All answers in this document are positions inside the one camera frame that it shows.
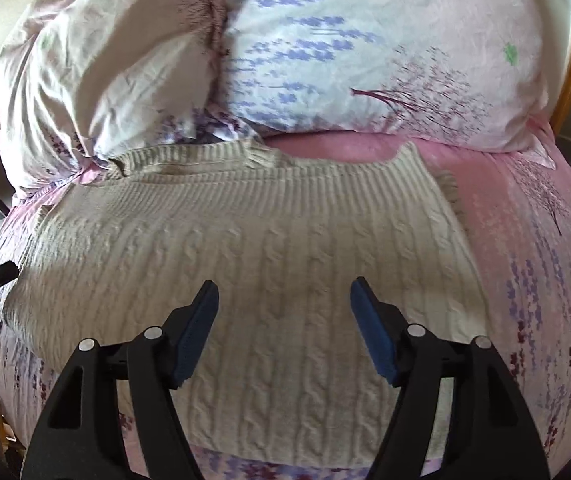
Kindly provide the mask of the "beige cable-knit sweater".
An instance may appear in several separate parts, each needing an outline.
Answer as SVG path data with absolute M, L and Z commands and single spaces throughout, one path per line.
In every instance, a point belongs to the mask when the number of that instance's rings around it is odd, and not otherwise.
M 61 370 L 78 341 L 132 339 L 213 281 L 220 310 L 173 396 L 189 440 L 262 462 L 367 465 L 397 393 L 368 356 L 351 282 L 437 336 L 488 330 L 455 193 L 412 143 L 371 164 L 251 141 L 147 148 L 40 214 L 4 318 Z

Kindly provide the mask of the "pale pink crumpled pillow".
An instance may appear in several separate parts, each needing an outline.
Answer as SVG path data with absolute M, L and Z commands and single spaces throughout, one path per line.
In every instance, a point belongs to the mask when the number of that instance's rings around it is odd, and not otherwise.
M 223 0 L 35 0 L 0 50 L 0 158 L 19 197 L 136 148 L 247 138 L 214 99 Z

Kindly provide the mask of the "floral pillow with tree print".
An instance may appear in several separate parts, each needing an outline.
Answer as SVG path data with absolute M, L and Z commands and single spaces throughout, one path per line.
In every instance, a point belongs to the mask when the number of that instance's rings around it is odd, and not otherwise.
M 224 0 L 218 105 L 264 134 L 400 134 L 535 152 L 535 0 Z

